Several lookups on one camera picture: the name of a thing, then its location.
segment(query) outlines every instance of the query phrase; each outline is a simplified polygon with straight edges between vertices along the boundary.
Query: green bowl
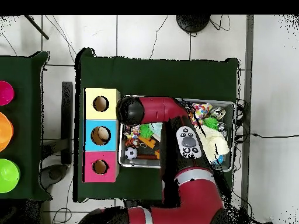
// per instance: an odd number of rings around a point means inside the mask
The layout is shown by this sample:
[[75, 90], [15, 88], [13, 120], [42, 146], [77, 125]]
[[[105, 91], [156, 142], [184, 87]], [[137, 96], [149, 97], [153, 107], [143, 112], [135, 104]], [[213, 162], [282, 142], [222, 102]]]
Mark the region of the green bowl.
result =
[[13, 190], [19, 179], [19, 167], [10, 160], [0, 159], [0, 193], [8, 193]]

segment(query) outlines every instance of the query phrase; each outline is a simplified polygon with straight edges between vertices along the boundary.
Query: bowl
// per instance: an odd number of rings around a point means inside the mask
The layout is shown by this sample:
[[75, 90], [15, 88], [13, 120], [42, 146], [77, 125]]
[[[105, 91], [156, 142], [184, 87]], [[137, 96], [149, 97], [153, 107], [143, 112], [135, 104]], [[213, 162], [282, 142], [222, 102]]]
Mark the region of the bowl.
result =
[[0, 106], [4, 106], [12, 101], [15, 91], [12, 85], [4, 80], [0, 80]]
[[13, 135], [13, 125], [7, 117], [0, 112], [0, 152], [6, 148]]
[[12, 161], [0, 159], [0, 193], [12, 191], [20, 180], [20, 168]]

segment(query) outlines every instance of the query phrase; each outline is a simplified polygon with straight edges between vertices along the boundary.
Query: green tablecloth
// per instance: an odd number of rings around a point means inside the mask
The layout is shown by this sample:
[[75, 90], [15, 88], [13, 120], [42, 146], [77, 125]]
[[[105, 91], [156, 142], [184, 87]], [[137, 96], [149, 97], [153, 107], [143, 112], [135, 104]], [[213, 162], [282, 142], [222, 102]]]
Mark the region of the green tablecloth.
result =
[[[82, 182], [82, 89], [116, 88], [122, 95], [171, 96], [189, 99], [237, 98], [238, 60], [170, 61], [95, 57], [82, 49], [76, 57], [74, 200], [84, 198], [162, 199], [158, 169], [121, 167], [115, 183]], [[231, 173], [226, 174], [231, 182]]]
[[51, 196], [39, 184], [41, 159], [41, 68], [47, 61], [47, 52], [30, 57], [0, 56], [0, 81], [9, 82], [15, 98], [0, 106], [13, 124], [13, 137], [0, 152], [0, 158], [15, 162], [20, 168], [20, 180], [1, 198], [49, 200]]

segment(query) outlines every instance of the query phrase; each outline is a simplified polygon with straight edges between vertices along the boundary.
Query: gray box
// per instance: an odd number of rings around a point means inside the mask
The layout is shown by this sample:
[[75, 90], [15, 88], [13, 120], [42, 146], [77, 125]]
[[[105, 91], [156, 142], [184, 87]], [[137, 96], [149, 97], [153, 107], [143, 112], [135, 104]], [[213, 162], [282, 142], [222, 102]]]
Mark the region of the gray box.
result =
[[[195, 100], [195, 99], [183, 99], [192, 103], [210, 103], [213, 108], [215, 107], [222, 107], [226, 114], [221, 119], [221, 122], [226, 124], [228, 133], [226, 137], [226, 141], [228, 144], [228, 148], [230, 149], [230, 152], [224, 156], [224, 161], [222, 164], [216, 165], [216, 169], [223, 169], [224, 172], [229, 172], [234, 167], [234, 152], [235, 152], [235, 122], [237, 119], [237, 105], [234, 102], [230, 101], [217, 101], [217, 100]], [[123, 137], [123, 124], [120, 124], [120, 142], [119, 142], [119, 154], [118, 154], [118, 160], [119, 163], [124, 167], [148, 167], [148, 168], [156, 168], [159, 169], [159, 160], [141, 160], [141, 159], [133, 159], [128, 160], [124, 157], [124, 150], [125, 150], [125, 140], [122, 140]]]

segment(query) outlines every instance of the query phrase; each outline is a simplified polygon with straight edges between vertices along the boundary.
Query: pink cube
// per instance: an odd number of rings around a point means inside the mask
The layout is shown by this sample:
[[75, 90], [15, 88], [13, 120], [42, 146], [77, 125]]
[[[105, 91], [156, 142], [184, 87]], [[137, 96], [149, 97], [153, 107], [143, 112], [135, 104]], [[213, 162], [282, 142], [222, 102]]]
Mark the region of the pink cube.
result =
[[[106, 169], [95, 167], [95, 163], [101, 160], [106, 164]], [[117, 162], [116, 151], [86, 151], [85, 152], [85, 165], [84, 181], [88, 182], [115, 182], [119, 173], [119, 164]]]

